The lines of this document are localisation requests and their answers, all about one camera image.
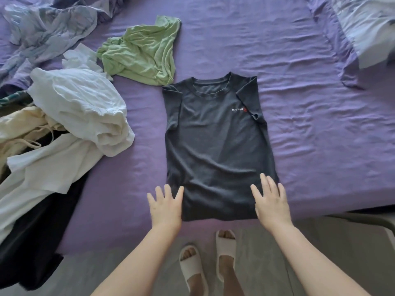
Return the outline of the cream garment with drawstring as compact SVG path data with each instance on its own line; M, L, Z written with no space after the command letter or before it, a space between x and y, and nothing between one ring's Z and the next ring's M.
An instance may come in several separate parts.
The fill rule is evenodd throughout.
M42 109L30 106L0 118L0 184L11 174L9 157L49 145L61 134L63 125Z

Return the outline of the green patterned cloth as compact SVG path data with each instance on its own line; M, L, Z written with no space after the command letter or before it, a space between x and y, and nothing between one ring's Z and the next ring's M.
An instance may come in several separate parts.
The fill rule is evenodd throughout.
M26 107L32 104L33 100L26 90L18 91L0 99L0 108L7 108L10 106Z

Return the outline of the person's right leg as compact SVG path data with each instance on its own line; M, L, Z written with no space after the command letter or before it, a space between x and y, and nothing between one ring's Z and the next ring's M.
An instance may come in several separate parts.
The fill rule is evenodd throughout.
M220 230L220 237L234 239L230 230ZM233 270L233 258L229 256L220 257L220 273L224 277L223 296L244 296L244 291Z

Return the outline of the person's right hand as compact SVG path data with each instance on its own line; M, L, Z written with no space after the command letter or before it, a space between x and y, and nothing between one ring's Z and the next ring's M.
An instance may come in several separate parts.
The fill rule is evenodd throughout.
M263 196L254 184L250 186L255 200L255 211L262 226L271 234L279 229L293 227L288 200L281 200L279 197L278 184L267 176L271 187L271 195Z

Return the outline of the person's left forearm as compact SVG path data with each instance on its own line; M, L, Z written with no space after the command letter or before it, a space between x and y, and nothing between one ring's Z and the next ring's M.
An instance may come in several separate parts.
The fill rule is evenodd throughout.
M180 223L154 225L90 296L150 296L159 269L180 227Z

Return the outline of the bundled white garment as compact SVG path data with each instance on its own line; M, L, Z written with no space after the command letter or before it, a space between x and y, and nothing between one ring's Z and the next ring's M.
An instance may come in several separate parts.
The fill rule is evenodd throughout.
M114 85L90 69L43 70L30 73L34 104L79 139L94 143L114 157L134 142L126 103Z

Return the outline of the black garment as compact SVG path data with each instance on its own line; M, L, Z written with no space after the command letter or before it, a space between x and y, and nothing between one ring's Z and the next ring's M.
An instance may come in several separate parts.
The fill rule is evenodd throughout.
M40 288L63 260L57 253L88 173L66 194L53 193L17 219L0 244L0 289L19 284L27 291Z

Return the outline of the grey furniture frame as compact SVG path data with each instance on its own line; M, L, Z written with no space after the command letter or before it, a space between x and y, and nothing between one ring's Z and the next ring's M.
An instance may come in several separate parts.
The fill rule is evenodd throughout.
M385 230L389 241L395 247L395 213L363 214L363 213L341 213L331 214L327 217L341 220L345 224L347 233L355 232L365 226L379 227Z

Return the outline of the purple pillowcase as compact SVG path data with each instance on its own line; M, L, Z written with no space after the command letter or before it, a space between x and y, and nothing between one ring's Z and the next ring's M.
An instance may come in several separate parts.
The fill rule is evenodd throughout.
M333 9L331 0L305 0L313 20L328 42L334 58L340 82L349 88L368 88L359 69L358 56L351 41L342 29L338 14Z

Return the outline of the blue white patterned duvet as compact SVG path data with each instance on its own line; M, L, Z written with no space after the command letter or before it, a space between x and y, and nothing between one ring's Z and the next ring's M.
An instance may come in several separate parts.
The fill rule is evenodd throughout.
M12 0L2 15L15 52L0 64L0 95L26 90L30 72L110 22L129 0Z

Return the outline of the person's right forearm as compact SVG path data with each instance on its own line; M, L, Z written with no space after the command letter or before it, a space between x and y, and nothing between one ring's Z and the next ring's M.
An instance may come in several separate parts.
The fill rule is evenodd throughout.
M293 224L275 223L267 230L273 235L308 296L371 296L311 244Z

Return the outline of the person's left hand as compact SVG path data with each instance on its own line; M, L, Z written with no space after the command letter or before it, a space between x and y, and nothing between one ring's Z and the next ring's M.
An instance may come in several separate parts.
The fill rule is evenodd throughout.
M150 209L152 229L169 230L178 234L182 224L184 187L180 186L172 203L164 201L164 187L155 187L156 209Z

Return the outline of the small crumpled white cloth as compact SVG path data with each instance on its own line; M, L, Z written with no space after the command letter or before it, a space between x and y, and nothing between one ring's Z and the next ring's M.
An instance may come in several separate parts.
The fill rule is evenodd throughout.
M82 43L79 43L74 49L64 52L63 57L63 69L89 69L101 74L109 81L113 81L111 75L106 73L103 68L98 65L96 52Z

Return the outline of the flat white shirt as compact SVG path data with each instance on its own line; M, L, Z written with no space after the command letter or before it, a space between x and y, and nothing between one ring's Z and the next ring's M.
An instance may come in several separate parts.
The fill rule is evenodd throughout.
M47 196L66 194L102 157L93 142L62 134L47 146L8 158L11 174L0 184L0 244L17 219Z

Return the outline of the light green garment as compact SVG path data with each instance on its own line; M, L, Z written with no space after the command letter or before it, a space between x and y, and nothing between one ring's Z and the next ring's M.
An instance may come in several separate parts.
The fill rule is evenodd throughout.
M152 86L172 84L176 70L173 44L180 27L180 19L158 15L154 25L135 25L121 37L108 38L97 49L97 57L111 76Z

